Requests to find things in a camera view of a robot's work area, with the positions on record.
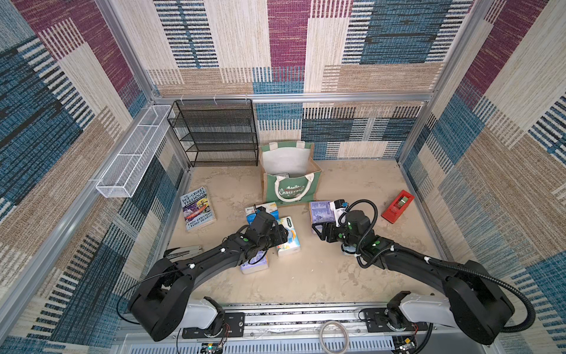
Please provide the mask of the white blue floral tissue pack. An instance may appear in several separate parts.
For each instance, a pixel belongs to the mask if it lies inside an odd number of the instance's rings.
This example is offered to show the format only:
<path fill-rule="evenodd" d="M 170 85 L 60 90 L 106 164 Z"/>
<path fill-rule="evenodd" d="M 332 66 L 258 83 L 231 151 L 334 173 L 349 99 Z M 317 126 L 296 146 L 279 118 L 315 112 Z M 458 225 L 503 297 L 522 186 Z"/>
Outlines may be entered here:
<path fill-rule="evenodd" d="M 291 217 L 280 218 L 278 222 L 287 230 L 287 242 L 277 246 L 277 255 L 282 258 L 300 252 L 301 244 Z"/>

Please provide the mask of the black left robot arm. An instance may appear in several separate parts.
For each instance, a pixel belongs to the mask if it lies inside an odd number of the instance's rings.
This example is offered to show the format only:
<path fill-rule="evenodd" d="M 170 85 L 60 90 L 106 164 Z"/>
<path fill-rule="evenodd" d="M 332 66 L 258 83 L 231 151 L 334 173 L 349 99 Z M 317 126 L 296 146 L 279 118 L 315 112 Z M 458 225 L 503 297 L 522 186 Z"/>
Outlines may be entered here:
<path fill-rule="evenodd" d="M 258 252 L 287 239 L 286 228 L 261 208 L 252 224 L 240 227 L 221 245 L 193 258 L 157 261 L 131 296 L 128 310 L 155 342 L 185 328 L 218 336 L 226 326 L 224 309 L 207 296 L 190 299 L 191 293 L 219 273 L 241 266 Z"/>

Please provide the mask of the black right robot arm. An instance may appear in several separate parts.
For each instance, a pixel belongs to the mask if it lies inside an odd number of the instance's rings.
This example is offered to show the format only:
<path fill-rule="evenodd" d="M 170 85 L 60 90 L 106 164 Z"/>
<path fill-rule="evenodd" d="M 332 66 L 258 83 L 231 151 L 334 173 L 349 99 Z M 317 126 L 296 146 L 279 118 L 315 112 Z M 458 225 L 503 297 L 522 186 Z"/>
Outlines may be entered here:
<path fill-rule="evenodd" d="M 406 306 L 411 295 L 396 295 L 389 303 L 390 311 L 401 313 L 410 322 L 458 327 L 482 345 L 492 344 L 500 333 L 522 332 L 534 324 L 536 311 L 529 298 L 492 277 L 480 263 L 439 260 L 377 236 L 360 210 L 347 212 L 339 223 L 315 223 L 312 229 L 322 241 L 354 248 L 360 267 L 396 271 L 444 295 L 439 310 L 432 308 L 429 299 L 409 310 Z"/>

